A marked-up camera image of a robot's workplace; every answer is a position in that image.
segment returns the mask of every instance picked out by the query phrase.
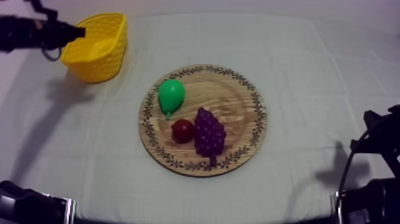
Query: plastic fruit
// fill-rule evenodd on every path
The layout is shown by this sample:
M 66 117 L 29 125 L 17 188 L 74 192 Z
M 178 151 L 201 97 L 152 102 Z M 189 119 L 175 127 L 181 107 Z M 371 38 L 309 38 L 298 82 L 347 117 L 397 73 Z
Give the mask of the plastic fruit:
M 176 143 L 187 143 L 193 138 L 195 127 L 185 119 L 180 119 L 172 125 L 172 138 Z
M 158 89 L 158 102 L 167 120 L 182 105 L 184 98 L 185 88 L 178 80 L 166 80 L 161 84 Z
M 224 150 L 226 132 L 212 112 L 200 107 L 195 119 L 196 153 L 210 158 L 210 166 L 217 165 L 217 155 Z

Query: purple grapes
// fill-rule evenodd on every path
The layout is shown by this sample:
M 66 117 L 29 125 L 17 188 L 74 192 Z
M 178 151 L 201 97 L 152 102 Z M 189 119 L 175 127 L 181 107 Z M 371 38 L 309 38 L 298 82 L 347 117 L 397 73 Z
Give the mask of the purple grapes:
M 195 119 L 196 153 L 210 158 L 210 165 L 217 165 L 217 155 L 224 150 L 226 132 L 212 112 L 200 107 Z

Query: cable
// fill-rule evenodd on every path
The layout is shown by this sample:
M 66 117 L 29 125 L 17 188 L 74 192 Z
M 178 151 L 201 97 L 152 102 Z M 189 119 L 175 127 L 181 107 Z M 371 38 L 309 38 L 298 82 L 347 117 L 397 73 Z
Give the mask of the cable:
M 49 61 L 56 61 L 60 58 L 61 56 L 61 48 L 58 48 L 58 56 L 57 57 L 52 57 L 50 56 L 49 52 L 47 50 L 45 50 L 44 48 L 42 48 L 42 53 L 45 56 L 45 58 Z
M 339 220 L 339 204 L 340 204 L 340 201 L 342 200 L 342 191 L 343 191 L 343 188 L 345 187 L 347 174 L 349 172 L 351 161 L 353 160 L 354 154 L 358 151 L 358 146 L 360 144 L 360 141 L 364 140 L 370 134 L 370 132 L 376 128 L 376 126 L 378 124 L 379 124 L 379 122 L 377 124 L 373 125 L 371 128 L 367 129 L 363 133 L 363 135 L 361 135 L 361 137 L 358 139 L 356 147 L 353 150 L 351 150 L 351 152 L 350 152 L 350 155 L 346 162 L 345 169 L 342 174 L 342 179 L 340 180 L 339 189 L 337 191 L 338 195 L 337 195 L 336 204 L 335 204 L 335 216 L 333 217 L 334 224 L 337 224 L 337 222 Z

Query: red tomato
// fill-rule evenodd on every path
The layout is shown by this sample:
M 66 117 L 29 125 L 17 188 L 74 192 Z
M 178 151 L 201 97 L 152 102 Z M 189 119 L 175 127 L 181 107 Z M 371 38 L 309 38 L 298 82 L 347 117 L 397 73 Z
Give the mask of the red tomato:
M 176 143 L 187 143 L 193 138 L 195 127 L 185 119 L 177 120 L 172 125 L 172 138 Z

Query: wood grain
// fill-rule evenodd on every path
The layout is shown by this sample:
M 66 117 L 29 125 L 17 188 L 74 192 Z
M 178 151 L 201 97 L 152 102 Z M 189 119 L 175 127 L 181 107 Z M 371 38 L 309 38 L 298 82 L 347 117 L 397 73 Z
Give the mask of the wood grain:
M 182 106 L 167 121 L 158 105 L 158 88 L 168 79 L 185 87 Z M 194 141 L 177 144 L 171 126 L 178 119 L 194 122 L 199 107 L 211 111 L 225 126 L 227 137 L 217 166 L 197 155 Z M 139 113 L 140 138 L 153 158 L 164 167 L 188 176 L 227 173 L 248 161 L 261 146 L 267 125 L 267 111 L 254 85 L 237 72 L 219 66 L 198 64 L 175 70 L 162 77 L 148 91 Z

